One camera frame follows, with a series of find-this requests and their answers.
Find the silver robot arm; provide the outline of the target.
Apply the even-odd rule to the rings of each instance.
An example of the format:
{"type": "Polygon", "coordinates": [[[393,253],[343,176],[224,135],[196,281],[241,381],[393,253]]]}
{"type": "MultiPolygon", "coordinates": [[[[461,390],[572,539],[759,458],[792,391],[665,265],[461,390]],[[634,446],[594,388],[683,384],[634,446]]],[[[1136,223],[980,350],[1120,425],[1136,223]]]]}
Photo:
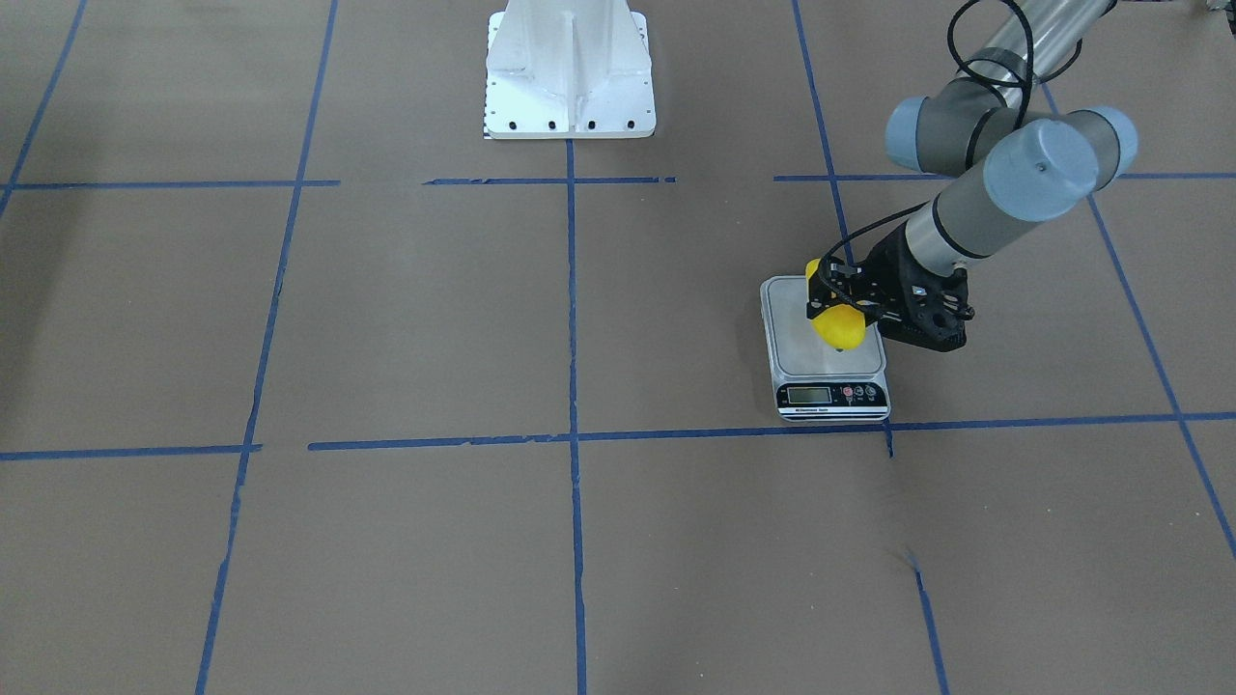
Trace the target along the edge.
{"type": "Polygon", "coordinates": [[[860,263],[836,249],[806,268],[806,320],[821,343],[860,348],[878,329],[892,343],[949,352],[967,343],[969,278],[978,263],[1058,219],[1140,153],[1130,116],[1115,108],[1036,113],[1036,89],[1068,70],[1086,31],[1112,1],[1011,1],[981,48],[946,37],[955,75],[934,96],[892,110],[892,163],[948,184],[931,202],[869,225],[886,229],[860,263]]]}

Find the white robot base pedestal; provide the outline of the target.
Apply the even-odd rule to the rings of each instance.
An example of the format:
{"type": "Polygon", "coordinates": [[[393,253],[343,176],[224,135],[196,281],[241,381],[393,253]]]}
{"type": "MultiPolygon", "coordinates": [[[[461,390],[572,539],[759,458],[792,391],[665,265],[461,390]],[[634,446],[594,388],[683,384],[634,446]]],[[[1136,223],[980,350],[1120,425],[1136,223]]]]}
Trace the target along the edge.
{"type": "Polygon", "coordinates": [[[627,1],[509,1],[491,14],[483,135],[646,139],[658,131],[653,49],[627,1]]]}

